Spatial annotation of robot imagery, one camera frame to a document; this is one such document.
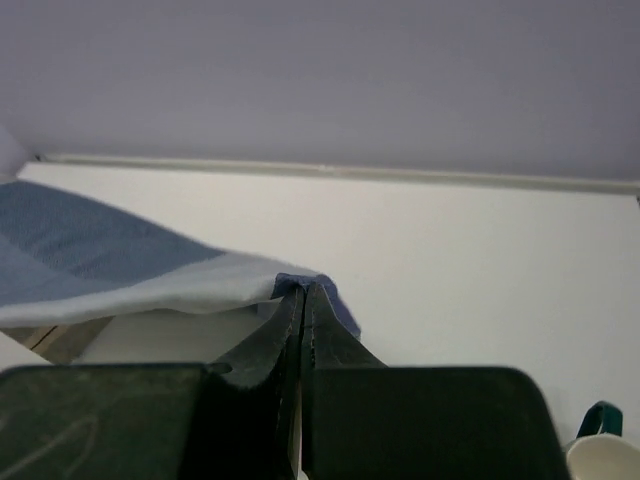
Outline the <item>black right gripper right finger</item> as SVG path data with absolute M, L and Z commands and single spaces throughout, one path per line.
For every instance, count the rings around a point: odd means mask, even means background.
M 311 284 L 302 336 L 302 469 L 309 478 L 333 479 L 351 466 L 363 381 L 386 367 L 341 323 L 327 288 Z

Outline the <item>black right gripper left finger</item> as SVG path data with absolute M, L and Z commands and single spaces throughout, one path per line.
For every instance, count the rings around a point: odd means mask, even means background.
M 305 291 L 210 365 L 199 399 L 199 465 L 211 479 L 294 479 Z

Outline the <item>blue patchwork cloth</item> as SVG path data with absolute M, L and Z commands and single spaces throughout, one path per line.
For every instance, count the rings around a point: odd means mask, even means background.
M 261 327 L 293 287 L 332 280 L 220 250 L 95 200 L 1 185 L 1 330 L 47 361 L 210 362 Z

